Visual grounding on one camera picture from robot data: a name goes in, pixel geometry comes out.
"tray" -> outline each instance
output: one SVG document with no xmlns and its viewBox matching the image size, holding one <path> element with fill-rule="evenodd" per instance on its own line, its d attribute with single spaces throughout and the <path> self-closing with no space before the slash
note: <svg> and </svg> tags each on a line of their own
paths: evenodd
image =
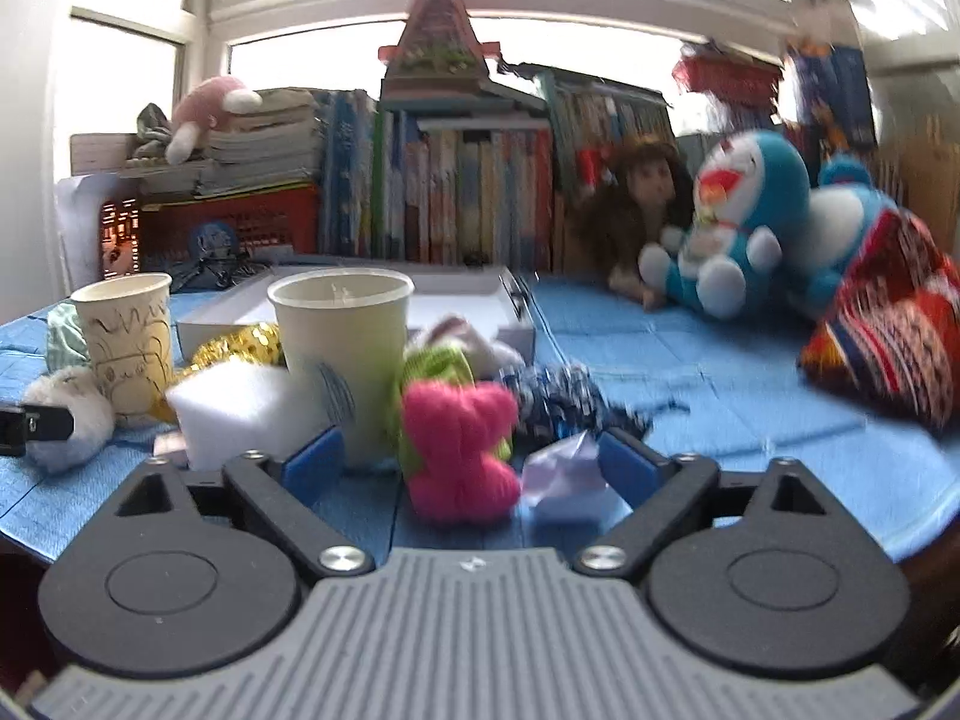
<svg viewBox="0 0 960 720">
<path fill-rule="evenodd" d="M 410 263 L 364 263 L 407 274 L 413 279 L 407 320 L 409 335 L 459 314 L 486 338 L 515 348 L 528 364 L 534 356 L 534 326 L 526 304 L 526 289 L 506 268 L 443 268 Z M 256 322 L 276 322 L 267 288 L 284 276 L 330 266 L 273 266 L 200 306 L 176 324 L 184 359 L 201 343 Z"/>
</svg>

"blue tablecloth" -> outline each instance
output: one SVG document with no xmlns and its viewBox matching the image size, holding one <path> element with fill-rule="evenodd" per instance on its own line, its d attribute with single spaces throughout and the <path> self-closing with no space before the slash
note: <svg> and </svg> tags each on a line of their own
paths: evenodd
<svg viewBox="0 0 960 720">
<path fill-rule="evenodd" d="M 707 322 L 680 308 L 645 314 L 596 288 L 531 284 L 540 362 L 582 362 L 608 398 L 648 407 L 673 397 L 689 413 L 656 419 L 651 445 L 698 451 L 725 469 L 763 469 L 771 457 L 807 463 L 895 559 L 944 530 L 960 508 L 960 433 L 879 418 L 810 389 L 794 361 L 809 327 L 790 317 L 750 325 Z M 209 295 L 175 295 L 181 317 Z M 45 312 L 0 328 L 0 399 L 16 400 L 44 370 Z M 54 560 L 149 452 L 157 429 L 120 431 L 90 464 L 44 478 L 28 461 L 0 458 L 0 533 Z M 458 549 L 581 546 L 623 512 L 582 526 L 541 526 L 524 512 L 491 530 L 438 531 L 416 520 L 392 469 L 347 475 L 314 507 L 382 562 L 391 546 Z"/>
</svg>

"gold sequin fabric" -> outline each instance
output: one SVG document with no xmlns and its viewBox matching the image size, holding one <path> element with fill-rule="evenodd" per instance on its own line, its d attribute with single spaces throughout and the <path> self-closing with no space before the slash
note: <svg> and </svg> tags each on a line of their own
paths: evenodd
<svg viewBox="0 0 960 720">
<path fill-rule="evenodd" d="M 173 380 L 168 388 L 176 386 L 184 379 L 189 378 L 201 370 L 205 370 L 219 362 L 239 360 L 252 362 L 255 365 L 284 365 L 283 347 L 280 345 L 280 329 L 272 322 L 251 324 L 235 333 L 213 338 L 212 341 L 202 343 L 190 358 L 190 365 L 174 373 Z M 162 397 L 150 411 L 152 416 L 164 422 L 176 423 L 174 410 L 170 408 L 167 399 Z"/>
</svg>

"red patterned cushion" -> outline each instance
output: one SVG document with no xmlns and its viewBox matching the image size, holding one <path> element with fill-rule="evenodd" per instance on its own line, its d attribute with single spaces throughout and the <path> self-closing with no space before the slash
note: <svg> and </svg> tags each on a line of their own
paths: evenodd
<svg viewBox="0 0 960 720">
<path fill-rule="evenodd" d="M 960 399 L 960 276 L 918 218 L 882 215 L 799 364 L 826 388 L 947 424 Z"/>
</svg>

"doll hair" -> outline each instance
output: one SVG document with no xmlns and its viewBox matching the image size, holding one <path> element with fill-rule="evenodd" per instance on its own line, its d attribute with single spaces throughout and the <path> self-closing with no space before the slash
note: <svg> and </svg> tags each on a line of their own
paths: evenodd
<svg viewBox="0 0 960 720">
<path fill-rule="evenodd" d="M 637 266 L 648 231 L 643 214 L 630 196 L 628 175 L 635 167 L 661 160 L 670 169 L 675 193 L 667 204 L 664 225 L 688 229 L 693 224 L 693 178 L 675 146 L 659 140 L 642 140 L 616 148 L 605 160 L 614 180 L 598 187 L 573 213 L 574 233 L 598 274 L 605 278 L 617 265 Z M 659 237 L 659 231 L 656 232 L 654 240 Z"/>
</svg>

